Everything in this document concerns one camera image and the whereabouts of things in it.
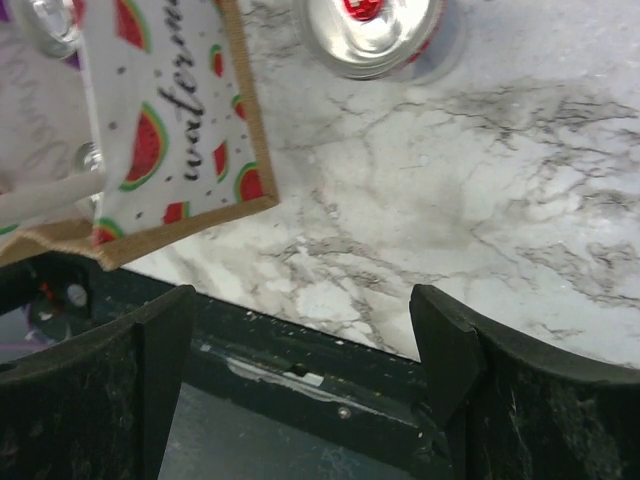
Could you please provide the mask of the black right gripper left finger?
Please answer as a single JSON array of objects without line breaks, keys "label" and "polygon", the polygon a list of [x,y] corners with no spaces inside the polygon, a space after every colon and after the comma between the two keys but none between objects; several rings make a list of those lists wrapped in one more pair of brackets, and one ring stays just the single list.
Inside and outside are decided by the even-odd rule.
[{"label": "black right gripper left finger", "polygon": [[105,325],[2,364],[2,478],[157,478],[195,298],[193,287],[175,287]]}]

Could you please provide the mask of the purple beverage can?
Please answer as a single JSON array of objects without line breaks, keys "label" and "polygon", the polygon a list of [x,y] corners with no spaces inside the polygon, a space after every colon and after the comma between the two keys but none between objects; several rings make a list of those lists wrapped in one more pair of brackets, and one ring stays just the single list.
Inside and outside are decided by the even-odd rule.
[{"label": "purple beverage can", "polygon": [[9,21],[41,55],[80,69],[84,1],[12,0],[4,3]]}]

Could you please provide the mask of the silver slim energy can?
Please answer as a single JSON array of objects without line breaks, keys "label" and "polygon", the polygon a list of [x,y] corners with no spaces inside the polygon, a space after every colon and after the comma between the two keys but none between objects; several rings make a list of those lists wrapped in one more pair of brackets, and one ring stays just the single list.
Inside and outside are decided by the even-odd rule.
[{"label": "silver slim energy can", "polygon": [[460,58],[466,19],[456,1],[294,1],[292,18],[310,54],[359,81],[427,84]]}]

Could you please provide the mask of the jute watermelon canvas bag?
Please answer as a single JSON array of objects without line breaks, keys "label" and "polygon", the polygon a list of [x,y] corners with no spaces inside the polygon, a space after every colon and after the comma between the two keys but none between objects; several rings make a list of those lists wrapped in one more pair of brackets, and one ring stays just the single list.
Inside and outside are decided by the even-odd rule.
[{"label": "jute watermelon canvas bag", "polygon": [[112,270],[278,203],[235,2],[84,1],[79,70],[5,2],[3,264],[57,251]]}]

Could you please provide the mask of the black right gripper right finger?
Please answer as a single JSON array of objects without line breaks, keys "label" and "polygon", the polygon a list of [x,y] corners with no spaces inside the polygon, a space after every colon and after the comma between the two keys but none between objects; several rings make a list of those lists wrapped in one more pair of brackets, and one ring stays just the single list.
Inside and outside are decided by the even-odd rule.
[{"label": "black right gripper right finger", "polygon": [[412,412],[450,479],[635,479],[639,373],[554,347],[413,288],[426,376]]}]

